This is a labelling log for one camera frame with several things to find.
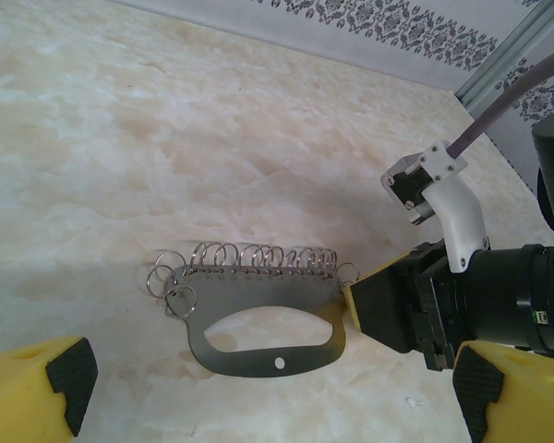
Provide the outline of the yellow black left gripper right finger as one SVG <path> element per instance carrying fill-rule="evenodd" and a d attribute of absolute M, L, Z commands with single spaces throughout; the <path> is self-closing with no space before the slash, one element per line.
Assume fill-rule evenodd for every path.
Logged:
<path fill-rule="evenodd" d="M 554 442 L 553 358 L 467 341 L 452 385 L 473 442 Z"/>

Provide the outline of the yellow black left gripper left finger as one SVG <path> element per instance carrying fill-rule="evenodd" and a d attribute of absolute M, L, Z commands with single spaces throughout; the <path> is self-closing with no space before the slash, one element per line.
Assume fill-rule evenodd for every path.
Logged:
<path fill-rule="evenodd" d="M 97 380 L 85 337 L 65 336 L 0 353 L 0 442 L 70 442 Z"/>

